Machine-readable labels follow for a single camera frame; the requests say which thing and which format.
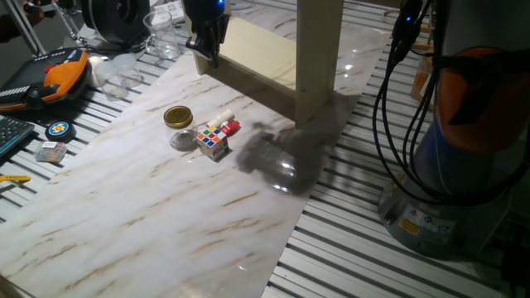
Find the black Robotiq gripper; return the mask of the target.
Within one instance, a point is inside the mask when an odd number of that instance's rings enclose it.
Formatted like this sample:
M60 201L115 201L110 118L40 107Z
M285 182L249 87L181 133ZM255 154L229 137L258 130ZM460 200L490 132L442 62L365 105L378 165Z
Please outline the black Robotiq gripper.
M230 15L226 13L226 4L225 0L183 0L185 14L191 21L191 32L197 34L187 39L185 47L205 58L214 68L219 67L218 52L220 45L224 43L229 25ZM210 30L216 35L215 48L199 37Z

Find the operator bare hand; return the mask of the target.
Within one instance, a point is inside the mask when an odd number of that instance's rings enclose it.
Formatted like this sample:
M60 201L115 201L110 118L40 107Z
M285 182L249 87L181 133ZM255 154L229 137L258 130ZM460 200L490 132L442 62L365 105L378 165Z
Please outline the operator bare hand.
M38 12L38 11L27 12L26 9L25 9L25 6L27 4L28 4L28 2L24 2L22 4L22 10L23 10L23 12L26 15L27 20L30 22L30 24L32 26L35 26L35 25L39 24L40 22L42 22L46 18L45 14L43 12Z

